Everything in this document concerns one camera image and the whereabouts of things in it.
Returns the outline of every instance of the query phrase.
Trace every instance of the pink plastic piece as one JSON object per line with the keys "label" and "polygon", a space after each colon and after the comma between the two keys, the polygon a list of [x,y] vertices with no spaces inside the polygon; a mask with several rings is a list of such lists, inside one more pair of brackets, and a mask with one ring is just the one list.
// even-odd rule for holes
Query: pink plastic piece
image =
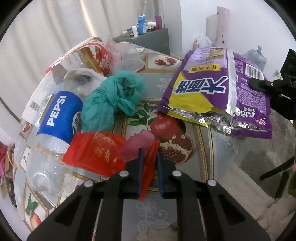
{"label": "pink plastic piece", "polygon": [[139,148],[142,148],[146,155],[154,139],[154,135],[147,130],[143,130],[140,134],[130,137],[119,149],[121,159],[124,163],[137,159]]}
{"label": "pink plastic piece", "polygon": [[2,145],[0,148],[0,179],[4,178],[5,175],[5,155],[7,147]]}

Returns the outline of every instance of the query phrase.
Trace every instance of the red packet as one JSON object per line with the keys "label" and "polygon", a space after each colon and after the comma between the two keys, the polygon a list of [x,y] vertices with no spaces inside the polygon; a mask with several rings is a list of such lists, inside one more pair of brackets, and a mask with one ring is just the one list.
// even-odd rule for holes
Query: red packet
{"label": "red packet", "polygon": [[141,195],[139,197],[140,201],[144,200],[149,184],[152,180],[152,176],[156,166],[155,164],[156,155],[157,155],[159,144],[160,144],[160,140],[155,140],[153,144],[150,146],[148,153],[145,156],[144,166],[143,166],[143,175],[142,175]]}
{"label": "red packet", "polygon": [[115,133],[78,132],[62,161],[69,166],[110,177],[125,167],[118,154],[125,142],[123,136]]}

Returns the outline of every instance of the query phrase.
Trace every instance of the teal plastic bag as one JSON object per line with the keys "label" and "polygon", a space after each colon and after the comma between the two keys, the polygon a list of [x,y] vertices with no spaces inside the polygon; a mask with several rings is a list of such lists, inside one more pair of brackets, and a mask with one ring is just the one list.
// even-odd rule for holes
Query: teal plastic bag
{"label": "teal plastic bag", "polygon": [[114,112],[135,113],[146,89],[143,77],[129,71],[118,71],[104,80],[84,101],[81,111],[82,131],[104,131],[114,124]]}

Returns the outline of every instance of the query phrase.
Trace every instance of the purple snack bag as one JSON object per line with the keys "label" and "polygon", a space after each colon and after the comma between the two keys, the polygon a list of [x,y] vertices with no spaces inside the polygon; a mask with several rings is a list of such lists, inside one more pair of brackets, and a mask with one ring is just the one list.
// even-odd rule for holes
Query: purple snack bag
{"label": "purple snack bag", "polygon": [[271,139],[270,99],[248,80],[259,68],[224,48],[190,51],[173,76],[158,111],[232,135]]}

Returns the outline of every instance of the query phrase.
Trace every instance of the screw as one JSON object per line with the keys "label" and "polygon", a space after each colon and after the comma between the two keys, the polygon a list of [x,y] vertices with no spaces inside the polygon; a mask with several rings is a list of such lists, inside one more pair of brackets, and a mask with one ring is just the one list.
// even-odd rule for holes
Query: screw
{"label": "screw", "polygon": [[88,188],[91,187],[94,184],[94,182],[92,180],[87,180],[84,182],[84,185]]}
{"label": "screw", "polygon": [[210,180],[208,180],[207,183],[208,183],[210,186],[212,186],[212,187],[214,187],[214,186],[217,185],[217,182],[216,182],[214,179],[210,179]]}
{"label": "screw", "polygon": [[178,171],[178,170],[173,171],[173,176],[175,176],[175,177],[179,177],[179,176],[181,176],[181,175],[182,175],[182,172],[180,172],[180,171]]}
{"label": "screw", "polygon": [[128,176],[128,171],[123,170],[123,171],[121,171],[121,172],[119,173],[119,175],[120,175],[121,177],[127,177],[127,176]]}

